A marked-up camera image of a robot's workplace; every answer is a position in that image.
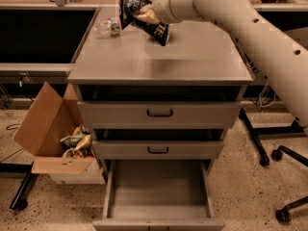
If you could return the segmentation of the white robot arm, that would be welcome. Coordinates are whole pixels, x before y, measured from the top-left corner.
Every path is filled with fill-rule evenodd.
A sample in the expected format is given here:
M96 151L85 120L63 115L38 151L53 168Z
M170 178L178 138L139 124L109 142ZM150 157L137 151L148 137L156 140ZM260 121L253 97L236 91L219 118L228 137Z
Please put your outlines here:
M308 128L308 51L264 19L249 0L150 0L165 24L208 21L238 41L270 87Z

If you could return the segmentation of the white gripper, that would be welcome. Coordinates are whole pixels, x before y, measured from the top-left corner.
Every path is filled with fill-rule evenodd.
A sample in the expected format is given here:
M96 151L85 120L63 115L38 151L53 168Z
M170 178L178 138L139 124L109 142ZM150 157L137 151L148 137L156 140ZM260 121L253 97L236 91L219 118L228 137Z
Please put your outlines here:
M165 24L204 21L195 9L193 0L152 0L152 5L142 7L134 13L134 17L150 24L159 24L160 20Z

